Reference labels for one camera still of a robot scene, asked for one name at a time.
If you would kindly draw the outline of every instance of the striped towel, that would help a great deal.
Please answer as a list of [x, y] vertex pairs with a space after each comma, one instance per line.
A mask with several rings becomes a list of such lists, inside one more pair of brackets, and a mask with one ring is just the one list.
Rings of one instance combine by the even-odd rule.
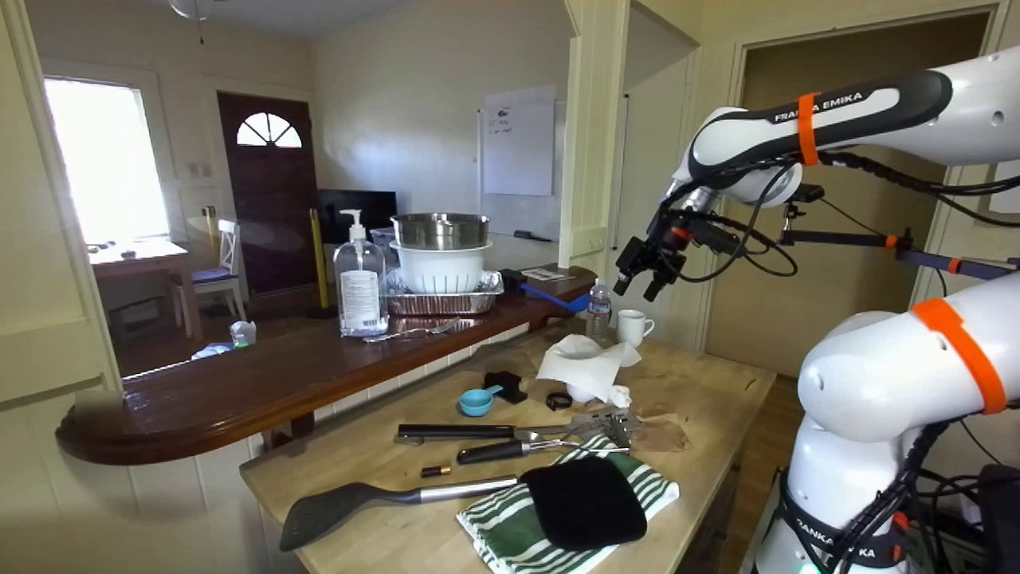
[[[664, 508], [678, 498], [676, 480], [667, 480], [655, 467], [620, 451], [603, 432], [590, 436], [584, 446], [570, 450], [557, 462], [603, 457], [620, 467], [643, 508], [643, 516], [653, 520]], [[593, 571], [613, 554], [616, 544], [568, 552], [544, 537], [528, 483], [512, 483], [475, 500], [467, 510], [456, 512], [456, 521], [472, 536], [478, 557], [494, 574], [565, 574], [565, 571]]]

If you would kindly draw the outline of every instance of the ceiling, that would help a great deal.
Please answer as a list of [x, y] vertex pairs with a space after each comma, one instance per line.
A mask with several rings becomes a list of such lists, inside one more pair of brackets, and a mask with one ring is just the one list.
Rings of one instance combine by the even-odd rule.
[[320, 39], [351, 20], [381, 12], [404, 0], [174, 0], [181, 6], [206, 6], [210, 23], [228, 23], [243, 28]]

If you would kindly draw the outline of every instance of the metal pot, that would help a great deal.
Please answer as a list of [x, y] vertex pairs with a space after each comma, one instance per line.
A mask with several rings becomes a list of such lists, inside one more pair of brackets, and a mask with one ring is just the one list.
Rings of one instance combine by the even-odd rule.
[[480, 247], [488, 215], [480, 213], [399, 213], [390, 215], [403, 247]]

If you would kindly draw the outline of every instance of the window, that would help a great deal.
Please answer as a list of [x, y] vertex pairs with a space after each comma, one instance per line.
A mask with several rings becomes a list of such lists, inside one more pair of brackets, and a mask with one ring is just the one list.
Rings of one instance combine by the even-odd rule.
[[46, 80], [46, 96], [87, 242], [168, 234], [139, 88]]
[[238, 147], [285, 147], [285, 149], [300, 149], [300, 134], [294, 129], [289, 121], [270, 110], [255, 110], [235, 127], [235, 142]]

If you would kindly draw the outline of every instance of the metal tongs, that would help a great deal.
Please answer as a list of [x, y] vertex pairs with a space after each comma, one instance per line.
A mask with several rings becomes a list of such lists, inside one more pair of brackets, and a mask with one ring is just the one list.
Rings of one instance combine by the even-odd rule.
[[475, 464], [515, 458], [526, 451], [576, 446], [586, 432], [604, 432], [616, 446], [631, 444], [631, 416], [620, 409], [576, 415], [570, 423], [512, 428], [512, 423], [399, 423], [399, 440], [501, 440], [464, 446], [456, 462]]

